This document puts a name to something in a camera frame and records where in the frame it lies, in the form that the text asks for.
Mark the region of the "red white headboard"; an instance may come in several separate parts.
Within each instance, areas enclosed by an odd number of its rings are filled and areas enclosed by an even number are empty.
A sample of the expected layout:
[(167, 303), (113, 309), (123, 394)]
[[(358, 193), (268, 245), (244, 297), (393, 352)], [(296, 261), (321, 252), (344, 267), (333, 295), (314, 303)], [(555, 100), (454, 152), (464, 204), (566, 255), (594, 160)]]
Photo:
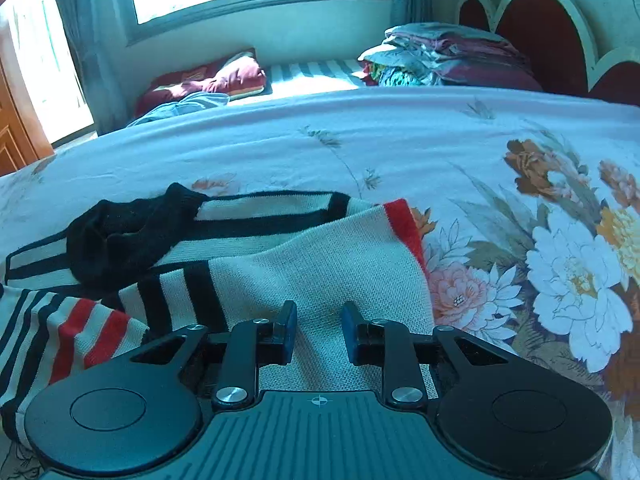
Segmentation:
[(639, 49), (600, 53), (572, 0), (459, 0), (456, 19), (509, 40), (545, 92), (639, 104)]

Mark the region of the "blue-grey curtain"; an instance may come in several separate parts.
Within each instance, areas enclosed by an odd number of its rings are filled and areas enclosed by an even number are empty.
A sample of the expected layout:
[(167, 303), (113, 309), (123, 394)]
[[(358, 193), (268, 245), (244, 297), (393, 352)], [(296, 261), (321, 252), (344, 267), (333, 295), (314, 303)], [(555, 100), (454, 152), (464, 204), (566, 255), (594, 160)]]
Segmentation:
[(100, 136), (122, 128), (128, 112), (101, 38), (98, 0), (55, 0), (82, 93)]

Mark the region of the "blue garment on bed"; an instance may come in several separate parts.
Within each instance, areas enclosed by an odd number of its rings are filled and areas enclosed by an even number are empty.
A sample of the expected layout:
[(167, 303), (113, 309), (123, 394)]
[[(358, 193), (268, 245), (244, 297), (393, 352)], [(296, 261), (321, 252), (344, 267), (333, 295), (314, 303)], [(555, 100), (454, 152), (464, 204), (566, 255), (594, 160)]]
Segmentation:
[(210, 110), (227, 106), (230, 102), (230, 96), (224, 93), (210, 92), (194, 92), (185, 96), (177, 102), (160, 104), (141, 117), (130, 122), (128, 128), (148, 124), (149, 122), (159, 122), (163, 119), (189, 115), (200, 112), (201, 110)]

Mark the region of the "stack of folded bedding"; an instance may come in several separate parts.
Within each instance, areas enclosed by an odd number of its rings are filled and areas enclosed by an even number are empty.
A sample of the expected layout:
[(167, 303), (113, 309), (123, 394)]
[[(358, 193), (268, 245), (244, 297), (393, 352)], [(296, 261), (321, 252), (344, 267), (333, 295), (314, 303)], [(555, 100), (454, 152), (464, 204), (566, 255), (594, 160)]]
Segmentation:
[(380, 87), (489, 87), (539, 91), (529, 60), (492, 32), (439, 22), (387, 29), (359, 55), (361, 78)]

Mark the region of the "striped knit sweater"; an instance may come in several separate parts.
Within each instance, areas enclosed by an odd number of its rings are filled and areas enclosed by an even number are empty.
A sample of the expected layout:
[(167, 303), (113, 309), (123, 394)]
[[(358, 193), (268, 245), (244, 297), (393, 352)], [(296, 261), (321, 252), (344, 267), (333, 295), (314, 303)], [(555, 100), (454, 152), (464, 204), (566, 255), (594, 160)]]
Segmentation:
[(26, 408), (59, 380), (192, 324), (225, 333), (293, 301), (290, 365), (266, 389), (358, 390), (340, 313), (434, 326), (422, 234), (404, 200), (342, 193), (209, 197), (180, 184), (129, 203), (102, 200), (1, 266), (1, 429), (25, 441)]

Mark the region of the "red pillow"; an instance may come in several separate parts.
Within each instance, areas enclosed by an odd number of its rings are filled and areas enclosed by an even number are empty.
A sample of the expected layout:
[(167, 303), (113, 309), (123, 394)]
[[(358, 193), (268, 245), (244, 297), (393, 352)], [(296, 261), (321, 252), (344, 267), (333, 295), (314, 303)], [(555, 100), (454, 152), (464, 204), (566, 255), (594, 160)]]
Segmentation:
[(158, 76), (137, 100), (134, 117), (195, 92), (222, 93), (236, 100), (257, 96), (266, 87), (265, 70), (257, 61), (255, 49), (249, 48), (208, 64)]

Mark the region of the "floral bed sheet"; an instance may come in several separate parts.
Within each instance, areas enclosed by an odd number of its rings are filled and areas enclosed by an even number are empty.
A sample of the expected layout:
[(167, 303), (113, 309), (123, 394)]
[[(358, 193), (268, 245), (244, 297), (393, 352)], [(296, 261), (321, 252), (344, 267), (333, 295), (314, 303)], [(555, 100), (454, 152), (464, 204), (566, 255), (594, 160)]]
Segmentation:
[[(639, 111), (503, 89), (367, 88), (224, 106), (100, 136), (1, 179), (1, 265), (102, 200), (173, 184), (209, 197), (404, 200), (434, 327), (449, 325), (606, 401), (598, 469), (639, 474)], [(1, 474), (35, 479), (1, 429)]]

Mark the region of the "striped mattress cover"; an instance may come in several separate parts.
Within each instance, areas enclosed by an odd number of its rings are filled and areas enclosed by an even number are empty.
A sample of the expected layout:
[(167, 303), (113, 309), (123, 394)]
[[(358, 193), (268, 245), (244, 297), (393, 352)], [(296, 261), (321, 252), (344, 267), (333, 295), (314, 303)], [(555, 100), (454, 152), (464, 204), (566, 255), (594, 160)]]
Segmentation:
[(265, 69), (270, 96), (306, 96), (364, 88), (356, 60), (329, 60), (273, 65)]

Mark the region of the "brown wooden door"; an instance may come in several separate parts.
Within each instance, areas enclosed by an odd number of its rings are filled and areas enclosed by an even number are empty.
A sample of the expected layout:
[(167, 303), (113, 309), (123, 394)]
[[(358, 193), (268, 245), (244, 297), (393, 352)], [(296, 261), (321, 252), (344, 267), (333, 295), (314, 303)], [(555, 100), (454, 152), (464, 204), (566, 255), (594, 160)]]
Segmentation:
[(0, 99), (0, 176), (3, 177), (54, 154), (18, 64), (6, 0), (1, 0)]

